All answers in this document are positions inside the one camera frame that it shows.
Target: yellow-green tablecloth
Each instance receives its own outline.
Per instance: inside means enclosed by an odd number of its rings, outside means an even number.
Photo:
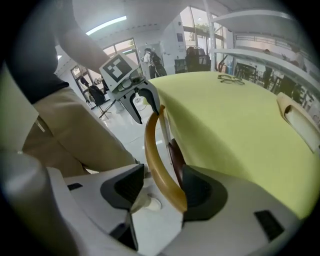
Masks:
[[[188,165],[252,181],[303,219],[320,190],[320,159],[281,117],[276,96],[217,72],[151,80]]]

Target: white pillar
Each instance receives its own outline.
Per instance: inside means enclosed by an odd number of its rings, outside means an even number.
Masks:
[[[212,22],[212,15],[211,12],[209,10],[209,6],[207,3],[207,0],[203,0],[203,4],[205,7],[205,11],[206,11],[206,16],[208,18],[209,21],[209,34],[210,34],[210,57],[211,57],[211,71],[216,71],[216,53],[214,52],[214,49],[217,48],[216,45],[216,35],[215,35],[215,26],[214,23]]]

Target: eyeglasses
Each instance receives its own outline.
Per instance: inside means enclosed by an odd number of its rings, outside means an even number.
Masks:
[[[245,84],[240,77],[230,76],[226,74],[219,74],[218,79],[221,79],[220,81],[221,83],[226,83],[226,84],[236,83],[240,86],[243,86]]]

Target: shelf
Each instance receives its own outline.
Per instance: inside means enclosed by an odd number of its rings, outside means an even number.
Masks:
[[[308,49],[307,38],[298,21],[290,15],[272,10],[244,10],[211,19],[237,35],[252,35],[292,43]]]
[[[320,84],[308,73],[288,61],[265,53],[245,49],[213,49],[213,52],[229,55],[236,59],[255,62],[270,67],[273,70],[278,70],[320,98]]]

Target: ceiling light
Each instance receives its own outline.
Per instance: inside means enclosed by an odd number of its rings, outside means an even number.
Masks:
[[[122,53],[125,54],[125,53],[131,52],[131,51],[132,51],[132,49],[130,49],[130,50],[125,50],[125,51],[123,51]]]
[[[117,23],[117,22],[125,21],[126,19],[127,19],[127,16],[122,16],[122,17],[119,17],[119,18],[115,18],[115,19],[109,20],[106,23],[103,23],[103,24],[101,24],[99,26],[96,26],[95,28],[89,30],[86,34],[89,36],[92,33],[96,32],[96,31],[98,31],[100,29],[103,29],[103,28],[105,28],[107,26],[110,26],[110,25],[112,25],[114,23]]]

